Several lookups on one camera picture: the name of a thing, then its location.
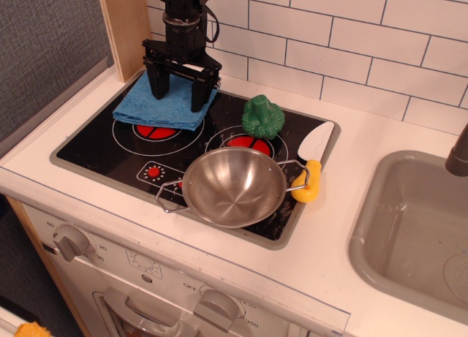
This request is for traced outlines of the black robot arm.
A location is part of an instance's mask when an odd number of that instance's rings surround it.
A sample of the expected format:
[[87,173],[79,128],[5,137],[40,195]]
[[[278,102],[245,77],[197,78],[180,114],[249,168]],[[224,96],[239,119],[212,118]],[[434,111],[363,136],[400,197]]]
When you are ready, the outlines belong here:
[[170,90],[170,76],[192,82],[192,112],[201,111],[208,102],[211,90],[219,85],[222,65],[205,51],[207,43],[217,41],[219,31],[208,38],[208,16],[215,14],[208,8],[208,0],[161,0],[165,3],[162,20],[165,41],[146,39],[143,57],[156,99]]

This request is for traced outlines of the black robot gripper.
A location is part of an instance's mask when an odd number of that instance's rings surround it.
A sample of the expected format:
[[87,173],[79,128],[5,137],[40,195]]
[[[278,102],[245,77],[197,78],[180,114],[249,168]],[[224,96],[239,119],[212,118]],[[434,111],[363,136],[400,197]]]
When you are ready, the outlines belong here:
[[151,92],[162,99],[170,89],[170,74],[192,82],[193,113],[200,112],[208,102],[211,92],[219,87],[222,65],[205,51],[215,39],[207,36],[208,21],[200,17],[192,22],[164,17],[165,40],[145,39],[143,57]]

